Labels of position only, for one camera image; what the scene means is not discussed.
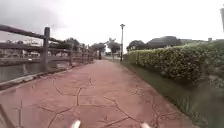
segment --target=red brick pavement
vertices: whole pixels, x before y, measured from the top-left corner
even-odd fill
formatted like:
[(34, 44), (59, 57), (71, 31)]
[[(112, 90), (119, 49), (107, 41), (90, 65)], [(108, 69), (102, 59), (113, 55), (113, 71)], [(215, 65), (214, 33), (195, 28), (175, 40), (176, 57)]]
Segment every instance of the red brick pavement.
[(0, 92), (18, 128), (195, 128), (151, 86), (121, 65), (101, 60)]

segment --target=bush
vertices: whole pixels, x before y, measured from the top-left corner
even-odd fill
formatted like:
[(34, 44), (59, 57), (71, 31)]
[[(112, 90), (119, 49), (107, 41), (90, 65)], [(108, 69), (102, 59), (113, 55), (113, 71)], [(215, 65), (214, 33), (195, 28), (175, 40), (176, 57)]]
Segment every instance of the bush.
[(137, 50), (128, 53), (128, 61), (155, 69), (165, 77), (186, 83), (197, 80), (202, 73), (210, 73), (211, 71), (206, 68), (211, 67), (210, 65), (223, 65), (223, 61), (221, 61), (224, 60), (223, 48), (224, 41), (217, 41), (153, 50)]

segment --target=grass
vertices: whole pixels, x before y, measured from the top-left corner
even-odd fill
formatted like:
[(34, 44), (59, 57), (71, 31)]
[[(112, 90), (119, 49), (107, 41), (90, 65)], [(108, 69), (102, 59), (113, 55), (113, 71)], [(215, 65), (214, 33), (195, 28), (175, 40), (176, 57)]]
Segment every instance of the grass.
[(132, 65), (128, 62), (123, 62), (122, 65), (137, 74), (141, 79), (149, 83), (163, 95), (163, 97), (177, 106), (195, 125), (198, 125), (201, 128), (223, 128), (223, 120), (220, 119), (222, 116), (218, 116), (222, 114), (217, 115), (217, 113), (214, 114), (212, 112), (214, 106), (212, 106), (213, 100), (211, 99), (212, 96), (209, 92), (210, 89), (186, 88), (186, 86), (181, 86), (170, 79), (149, 72), (137, 65)]

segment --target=cloudy sky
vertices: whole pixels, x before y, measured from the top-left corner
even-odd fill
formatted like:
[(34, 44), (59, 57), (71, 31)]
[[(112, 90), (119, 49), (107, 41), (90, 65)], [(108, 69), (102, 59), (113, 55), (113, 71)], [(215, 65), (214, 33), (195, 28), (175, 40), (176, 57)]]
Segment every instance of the cloudy sky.
[[(207, 40), (223, 38), (222, 0), (0, 0), (0, 24), (85, 44), (121, 40), (147, 42), (161, 36)], [(0, 33), (0, 40), (29, 39)]]

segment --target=wooden fence post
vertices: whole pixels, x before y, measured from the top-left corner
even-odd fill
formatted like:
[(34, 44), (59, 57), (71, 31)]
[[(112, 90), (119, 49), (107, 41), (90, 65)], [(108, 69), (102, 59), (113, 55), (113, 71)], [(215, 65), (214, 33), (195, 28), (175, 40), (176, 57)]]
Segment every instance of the wooden fence post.
[(72, 66), (73, 61), (73, 44), (70, 45), (69, 65)]
[(84, 45), (82, 45), (82, 63), (84, 63), (84, 52), (85, 52)]
[(50, 28), (45, 27), (44, 36), (46, 37), (43, 42), (43, 50), (41, 53), (41, 67), (44, 72), (48, 71), (48, 48), (49, 48), (49, 38), (50, 38)]
[(88, 61), (88, 63), (89, 63), (89, 53), (90, 53), (90, 52), (89, 52), (89, 49), (87, 50), (87, 52), (88, 52), (88, 53), (87, 53), (87, 55), (88, 55), (88, 60), (87, 60), (87, 61)]

